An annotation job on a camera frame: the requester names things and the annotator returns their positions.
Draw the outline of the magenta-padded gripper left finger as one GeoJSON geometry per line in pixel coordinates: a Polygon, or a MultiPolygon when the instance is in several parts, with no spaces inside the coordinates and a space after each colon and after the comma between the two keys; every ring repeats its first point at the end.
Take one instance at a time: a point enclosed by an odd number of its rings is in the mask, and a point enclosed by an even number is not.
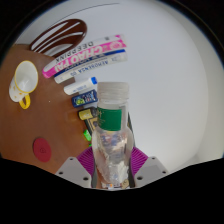
{"type": "Polygon", "coordinates": [[[77,157],[69,157],[56,175],[81,187],[95,188],[97,171],[92,148],[87,148],[77,157]]]}

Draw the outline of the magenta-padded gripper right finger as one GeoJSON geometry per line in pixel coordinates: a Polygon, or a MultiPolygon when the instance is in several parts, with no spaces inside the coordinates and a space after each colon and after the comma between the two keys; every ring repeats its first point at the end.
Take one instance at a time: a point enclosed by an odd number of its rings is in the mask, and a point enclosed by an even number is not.
{"type": "Polygon", "coordinates": [[[136,147],[131,152],[129,169],[131,188],[143,187],[169,174],[157,157],[148,157],[136,147]]]}

